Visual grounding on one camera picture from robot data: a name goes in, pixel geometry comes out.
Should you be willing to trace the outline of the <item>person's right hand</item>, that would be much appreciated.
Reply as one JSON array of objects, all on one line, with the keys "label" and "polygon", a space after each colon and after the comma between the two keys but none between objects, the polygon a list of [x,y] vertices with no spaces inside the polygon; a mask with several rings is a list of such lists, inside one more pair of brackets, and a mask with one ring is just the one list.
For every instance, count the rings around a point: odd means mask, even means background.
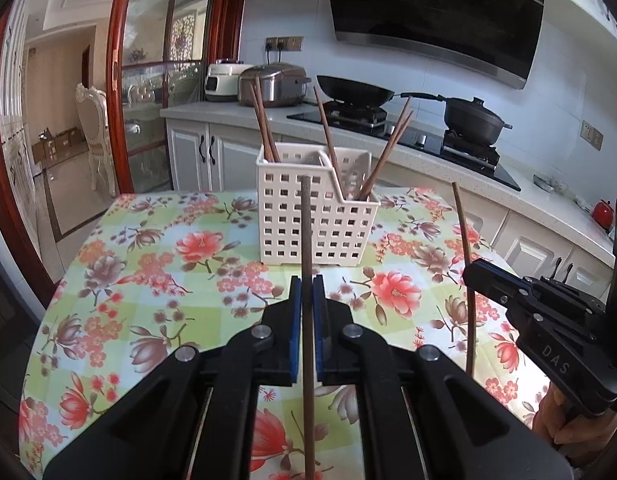
[{"label": "person's right hand", "polygon": [[548,444],[556,445],[576,466],[591,463],[617,430],[617,414],[608,411],[597,418],[577,416],[566,420],[566,397],[554,384],[540,401],[532,430]]}]

